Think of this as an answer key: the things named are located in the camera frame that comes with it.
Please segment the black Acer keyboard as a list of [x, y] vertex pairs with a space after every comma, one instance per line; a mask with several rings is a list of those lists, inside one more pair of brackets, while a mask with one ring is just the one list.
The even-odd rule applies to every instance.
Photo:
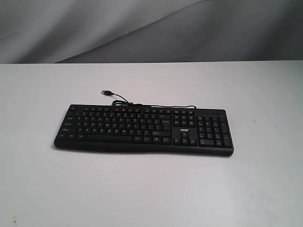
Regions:
[[70, 105], [54, 145], [114, 153], [180, 153], [229, 157], [234, 147], [219, 109]]

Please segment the grey backdrop cloth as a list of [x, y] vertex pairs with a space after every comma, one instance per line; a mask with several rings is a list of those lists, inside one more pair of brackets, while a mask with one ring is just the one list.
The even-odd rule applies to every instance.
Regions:
[[1, 63], [303, 57], [300, 0], [3, 0]]

